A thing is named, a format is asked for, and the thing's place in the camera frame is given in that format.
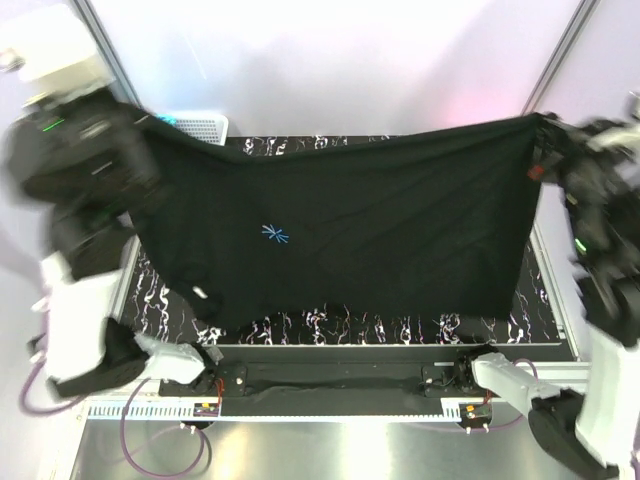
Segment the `blue logo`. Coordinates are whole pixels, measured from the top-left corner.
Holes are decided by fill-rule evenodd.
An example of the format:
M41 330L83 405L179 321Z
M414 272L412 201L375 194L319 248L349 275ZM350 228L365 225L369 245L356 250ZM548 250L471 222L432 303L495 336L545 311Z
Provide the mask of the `blue logo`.
M281 228L273 225L263 225L262 233L269 237L269 240L275 240L278 243L289 243L289 235L285 235Z

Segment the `orange wire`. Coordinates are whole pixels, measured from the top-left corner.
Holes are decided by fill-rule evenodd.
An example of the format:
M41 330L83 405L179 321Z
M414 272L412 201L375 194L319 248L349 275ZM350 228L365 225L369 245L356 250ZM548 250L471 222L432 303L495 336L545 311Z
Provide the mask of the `orange wire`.
M215 381L216 390L218 390L218 408L222 406L222 392L224 392L224 380L217 378Z

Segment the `black t-shirt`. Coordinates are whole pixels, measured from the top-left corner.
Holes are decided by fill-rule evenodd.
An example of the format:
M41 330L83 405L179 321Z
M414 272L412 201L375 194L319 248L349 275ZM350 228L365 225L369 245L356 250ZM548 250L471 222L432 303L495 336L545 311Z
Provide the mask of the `black t-shirt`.
M133 221L167 286L212 326L322 304L507 318L538 200L527 171L542 121L254 158L149 116L140 126L172 188Z

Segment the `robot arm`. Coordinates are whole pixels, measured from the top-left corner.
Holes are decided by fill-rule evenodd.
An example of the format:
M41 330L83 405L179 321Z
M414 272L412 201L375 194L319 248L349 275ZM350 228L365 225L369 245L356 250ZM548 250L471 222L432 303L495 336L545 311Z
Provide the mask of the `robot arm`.
M48 328L31 345L55 390L69 398L138 377L208 390L219 350L165 344L110 317L135 235L122 217L155 211L166 187L90 33L64 5L36 10L0 28L0 62L36 94L10 132L7 168L24 194L54 205L41 266Z
M638 99L632 117L640 117ZM614 478L632 463L640 419L640 190L614 168L640 147L640 127L610 121L581 129L550 120L551 152L530 176L558 183L576 237L578 281L592 340L585 396L538 382L495 348L456 364L458 388L490 390L528 417L540 446L587 479Z

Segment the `black marble surface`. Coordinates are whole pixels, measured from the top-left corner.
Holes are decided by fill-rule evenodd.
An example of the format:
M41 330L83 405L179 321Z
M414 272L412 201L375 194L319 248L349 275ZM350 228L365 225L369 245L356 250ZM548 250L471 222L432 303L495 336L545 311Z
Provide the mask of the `black marble surface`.
M282 155L308 149L383 141L388 137L230 138L227 145L255 155ZM141 251L122 321L158 339L203 344L380 345L450 343L549 343L559 340L547 292L531 245L527 244L513 311L508 320L465 318L380 318L352 315L348 306L309 305L305 312L278 313L238 331L211 328L194 318L187 303L169 291Z

